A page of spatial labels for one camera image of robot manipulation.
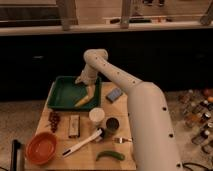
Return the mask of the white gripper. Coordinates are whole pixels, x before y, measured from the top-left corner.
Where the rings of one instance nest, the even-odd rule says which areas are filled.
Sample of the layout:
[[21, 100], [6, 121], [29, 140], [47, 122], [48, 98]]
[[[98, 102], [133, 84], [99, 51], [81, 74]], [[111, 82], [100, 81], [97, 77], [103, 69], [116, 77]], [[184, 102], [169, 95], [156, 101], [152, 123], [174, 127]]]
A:
[[76, 78], [75, 83], [84, 83], [85, 85], [93, 85], [98, 77], [98, 71], [90, 66], [85, 66], [81, 74]]

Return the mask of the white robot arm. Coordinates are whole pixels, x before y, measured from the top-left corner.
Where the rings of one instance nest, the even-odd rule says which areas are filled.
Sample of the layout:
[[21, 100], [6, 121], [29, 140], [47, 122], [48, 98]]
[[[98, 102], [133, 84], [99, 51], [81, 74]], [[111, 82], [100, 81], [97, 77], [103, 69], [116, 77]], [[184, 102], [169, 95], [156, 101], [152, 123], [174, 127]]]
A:
[[76, 83], [92, 85], [102, 73], [127, 95], [136, 171], [183, 171], [171, 117], [162, 90], [108, 62], [105, 49], [84, 52]]

